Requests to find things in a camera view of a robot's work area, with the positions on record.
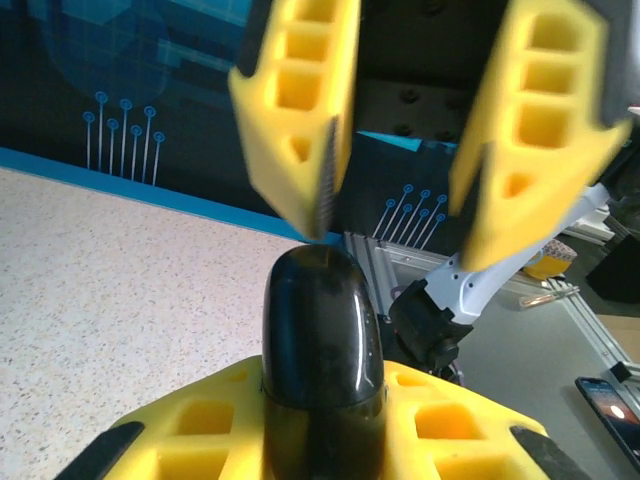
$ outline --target black cylindrical object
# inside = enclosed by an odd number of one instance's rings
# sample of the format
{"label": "black cylindrical object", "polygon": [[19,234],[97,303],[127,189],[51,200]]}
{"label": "black cylindrical object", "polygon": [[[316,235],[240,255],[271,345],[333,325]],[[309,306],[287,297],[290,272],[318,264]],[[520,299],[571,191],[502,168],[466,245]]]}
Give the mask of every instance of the black cylindrical object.
{"label": "black cylindrical object", "polygon": [[355,260],[324,245],[285,253],[271,271],[263,329],[265,441],[275,478],[378,478],[384,364]]}

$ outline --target phone screen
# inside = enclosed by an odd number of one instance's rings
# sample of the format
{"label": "phone screen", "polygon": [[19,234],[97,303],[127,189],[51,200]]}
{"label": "phone screen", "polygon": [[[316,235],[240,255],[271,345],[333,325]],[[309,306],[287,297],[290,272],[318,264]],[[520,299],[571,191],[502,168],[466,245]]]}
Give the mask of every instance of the phone screen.
{"label": "phone screen", "polygon": [[640,419],[606,381],[600,379],[580,379],[579,381],[594,406],[618,432],[636,460],[640,461]]}

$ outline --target black rubber tip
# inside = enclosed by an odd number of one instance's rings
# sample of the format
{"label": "black rubber tip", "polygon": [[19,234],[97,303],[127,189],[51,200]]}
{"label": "black rubber tip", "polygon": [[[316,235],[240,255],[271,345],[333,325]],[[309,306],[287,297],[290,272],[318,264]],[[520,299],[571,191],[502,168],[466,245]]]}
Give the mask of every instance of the black rubber tip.
{"label": "black rubber tip", "polygon": [[376,314],[349,254],[326,245],[285,253],[265,297],[263,382],[271,398],[302,409],[345,407],[380,391]]}

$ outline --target speckled countertop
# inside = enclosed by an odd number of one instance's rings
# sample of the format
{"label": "speckled countertop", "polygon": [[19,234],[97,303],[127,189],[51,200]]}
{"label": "speckled countertop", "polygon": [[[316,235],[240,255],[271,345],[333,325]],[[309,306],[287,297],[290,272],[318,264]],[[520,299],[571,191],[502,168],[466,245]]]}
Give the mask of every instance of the speckled countertop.
{"label": "speckled countertop", "polygon": [[295,245],[0,169],[0,478],[52,479],[123,414],[259,353]]}

